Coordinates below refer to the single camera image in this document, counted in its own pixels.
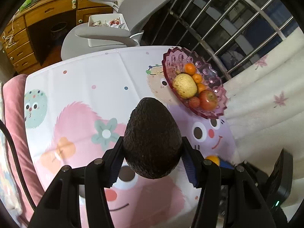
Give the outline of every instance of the chair backrest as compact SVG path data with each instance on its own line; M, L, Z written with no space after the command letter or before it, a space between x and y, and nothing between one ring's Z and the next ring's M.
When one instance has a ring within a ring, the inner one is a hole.
M118 13L122 13L131 34L138 33L147 19L169 0L124 0Z

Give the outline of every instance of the cable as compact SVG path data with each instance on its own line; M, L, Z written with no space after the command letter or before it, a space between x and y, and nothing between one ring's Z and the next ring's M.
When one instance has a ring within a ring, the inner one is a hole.
M21 185L22 185L22 188L24 190L24 193L25 193L25 196L29 202L29 204L31 205L31 207L33 208L33 210L35 210L36 208L36 205L31 197L31 194L29 193L29 189L27 188L27 185L26 185L26 182L25 182L25 179L23 177L23 174L22 174L22 170L21 170L21 167L20 167L20 163L19 163L19 160L18 160L18 155L17 155L17 151L16 151L16 148L15 148L15 144L14 144L14 141L12 139L12 136L10 134L10 132L8 131L7 127L4 125L4 123L1 121L0 119L0 130L3 132L4 136L6 137L9 145L10 145L10 148L11 148L11 151L12 151L12 155L13 155L13 159L14 159L14 163L16 165L16 170L17 170L17 173L18 173L18 176L19 176L19 179L20 179L20 182L21 182Z
M3 34L4 34L4 40L5 40L5 43L6 43L6 49L8 49L8 48L10 48L10 47L12 47L13 45L16 44L16 42L12 43L12 39L14 37L14 25L13 24L14 24L14 19L15 19L16 13L13 16L13 21L12 21L12 30L13 30L12 34L8 35L7 37L5 37L5 32L3 32Z

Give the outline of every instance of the wooden desk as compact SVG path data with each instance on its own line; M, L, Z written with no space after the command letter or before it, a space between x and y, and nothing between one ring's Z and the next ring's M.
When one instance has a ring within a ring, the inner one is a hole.
M88 22L90 15L112 11L109 6L88 0L41 0L17 13L4 29L0 41L15 70L19 74L31 74L41 69L50 51L48 48L51 46L45 35L51 34L48 28L51 23L64 19L68 21L68 30L71 30L76 25ZM5 37L11 34L14 35L12 42L15 44L7 47Z

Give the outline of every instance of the avocado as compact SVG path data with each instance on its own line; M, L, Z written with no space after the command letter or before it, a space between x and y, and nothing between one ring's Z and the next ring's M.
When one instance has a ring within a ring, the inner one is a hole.
M181 133L167 108L157 99L143 98L132 111L123 138L128 165L140 176L167 176L181 157Z

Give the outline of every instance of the purple cartoon character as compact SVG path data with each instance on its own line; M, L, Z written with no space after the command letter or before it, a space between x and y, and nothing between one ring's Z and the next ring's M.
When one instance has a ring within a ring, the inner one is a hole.
M224 116L205 119L182 105L173 105L168 110L175 119L182 136L186 136L194 149L204 157L218 155L231 161L236 150L234 138Z

